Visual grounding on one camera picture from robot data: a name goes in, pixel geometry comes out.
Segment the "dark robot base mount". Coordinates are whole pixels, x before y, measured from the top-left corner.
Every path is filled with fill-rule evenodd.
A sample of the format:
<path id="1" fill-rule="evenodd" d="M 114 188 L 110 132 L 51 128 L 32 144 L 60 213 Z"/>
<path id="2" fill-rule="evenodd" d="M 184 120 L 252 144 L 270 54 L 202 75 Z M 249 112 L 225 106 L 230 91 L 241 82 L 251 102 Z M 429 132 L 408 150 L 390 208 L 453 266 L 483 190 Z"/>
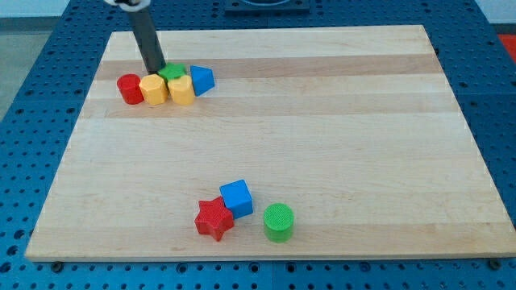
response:
<path id="1" fill-rule="evenodd" d="M 226 15 L 243 13 L 309 12 L 311 0 L 226 0 Z"/>

